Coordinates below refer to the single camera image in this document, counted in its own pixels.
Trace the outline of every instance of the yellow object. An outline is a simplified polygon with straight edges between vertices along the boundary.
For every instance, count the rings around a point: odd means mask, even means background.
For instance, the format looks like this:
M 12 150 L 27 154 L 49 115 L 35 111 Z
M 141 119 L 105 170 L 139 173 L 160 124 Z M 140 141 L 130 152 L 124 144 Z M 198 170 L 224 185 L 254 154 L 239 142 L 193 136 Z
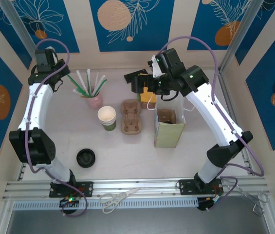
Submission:
M 147 103 L 149 101 L 149 99 L 151 99 L 150 103 L 156 103 L 156 96 L 152 95 L 153 93 L 148 92 L 147 90 L 148 90 L 148 88 L 144 87 L 144 93 L 141 94 L 141 102 L 146 102 Z

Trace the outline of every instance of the white scissors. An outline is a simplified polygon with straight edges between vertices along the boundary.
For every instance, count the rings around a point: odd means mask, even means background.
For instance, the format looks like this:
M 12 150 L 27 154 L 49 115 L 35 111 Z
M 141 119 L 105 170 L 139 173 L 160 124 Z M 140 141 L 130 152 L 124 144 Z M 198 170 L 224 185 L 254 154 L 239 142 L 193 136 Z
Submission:
M 103 194 L 100 196 L 99 198 L 99 202 L 102 204 L 105 204 L 105 206 L 103 207 L 103 213 L 104 214 L 110 214 L 111 212 L 114 211 L 114 209 L 117 208 L 117 206 L 119 205 L 119 203 L 127 198 L 128 196 L 130 196 L 131 194 L 137 192 L 140 188 L 136 188 L 136 189 L 131 189 L 129 191 L 123 192 L 123 193 L 119 193 L 119 194 Z

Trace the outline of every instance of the green straw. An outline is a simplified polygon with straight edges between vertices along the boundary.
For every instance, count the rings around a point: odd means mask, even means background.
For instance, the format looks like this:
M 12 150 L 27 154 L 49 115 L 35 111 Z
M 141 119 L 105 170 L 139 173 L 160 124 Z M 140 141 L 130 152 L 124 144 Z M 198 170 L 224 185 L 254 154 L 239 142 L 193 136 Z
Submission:
M 102 88 L 103 84 L 107 81 L 107 79 L 105 79 L 101 85 L 98 87 L 98 89 L 96 90 L 95 94 L 94 94 L 94 97 L 96 97 L 96 95 L 99 93 L 100 89 Z
M 89 95 L 86 94 L 86 92 L 80 87 L 80 85 L 78 85 L 77 82 L 75 82 L 75 80 L 70 76 L 70 75 L 67 75 L 68 78 L 70 79 L 70 81 L 77 87 L 77 91 L 82 94 L 83 96 L 87 97 L 87 98 L 91 98 Z
M 91 82 L 90 82 L 88 71 L 87 71 L 87 80 L 88 80 L 88 92 L 89 92 L 89 95 L 92 97 Z

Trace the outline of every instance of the green paper cup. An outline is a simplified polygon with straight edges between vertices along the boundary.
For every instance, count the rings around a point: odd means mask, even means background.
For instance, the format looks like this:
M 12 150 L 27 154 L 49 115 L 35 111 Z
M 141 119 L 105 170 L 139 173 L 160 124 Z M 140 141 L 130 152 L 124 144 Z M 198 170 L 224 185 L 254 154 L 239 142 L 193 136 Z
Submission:
M 104 106 L 99 109 L 97 116 L 104 129 L 112 131 L 116 127 L 116 111 L 111 106 Z
M 116 128 L 116 120 L 114 121 L 114 123 L 110 124 L 110 125 L 106 125 L 106 124 L 103 124 L 103 127 L 105 128 L 105 130 L 107 131 L 112 131 L 113 129 Z

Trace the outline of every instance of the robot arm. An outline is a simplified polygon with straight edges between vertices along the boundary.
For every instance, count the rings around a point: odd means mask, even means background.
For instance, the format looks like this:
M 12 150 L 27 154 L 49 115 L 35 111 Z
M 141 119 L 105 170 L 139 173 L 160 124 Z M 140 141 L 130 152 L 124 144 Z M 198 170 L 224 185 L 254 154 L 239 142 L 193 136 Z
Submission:
M 132 91 L 142 93 L 146 85 L 148 91 L 161 95 L 162 100 L 165 100 L 163 99 L 164 95 L 170 94 L 170 90 L 177 91 L 175 97 L 181 93 L 197 108 L 216 138 L 217 144 L 207 151 L 208 159 L 195 175 L 197 189 L 203 193 L 203 185 L 210 183 L 216 178 L 225 164 L 244 147 L 235 133 L 239 134 L 246 143 L 253 136 L 249 131 L 243 132 L 232 121 L 218 99 L 215 98 L 217 105 L 234 126 L 235 132 L 231 131 L 212 101 L 212 87 L 202 69 L 198 66 L 185 69 L 175 49 L 169 49 L 157 56 L 153 56 L 148 64 L 153 70 L 152 75 L 139 75 L 138 72 L 125 75 L 126 78 L 131 79 Z
M 25 130 L 33 96 L 35 95 L 38 86 L 41 84 L 41 81 L 64 64 L 62 59 L 57 59 L 57 55 L 52 47 L 48 47 L 45 50 L 36 51 L 36 58 L 37 65 L 33 68 L 31 76 L 28 79 L 29 99 L 24 117 L 18 126 L 18 130 L 12 131 L 9 134 L 9 140 L 15 152 L 17 153 L 17 156 L 21 162 L 26 163 L 28 163 L 28 161 L 24 145 Z M 32 164 L 36 168 L 46 169 L 49 175 L 51 175 L 53 178 L 74 184 L 75 181 L 73 173 L 68 168 L 66 168 L 57 159 L 57 157 L 55 157 L 55 144 L 43 131 L 45 129 L 45 118 L 49 102 L 53 96 L 53 93 L 57 91 L 55 86 L 58 82 L 61 81 L 63 76 L 69 73 L 69 68 L 66 67 L 61 72 L 48 79 L 39 89 L 39 93 L 36 95 L 36 99 L 30 115 L 29 152 Z M 53 181 L 51 186 L 55 186 L 54 184 L 58 184 L 58 186 L 60 186 L 57 181 Z

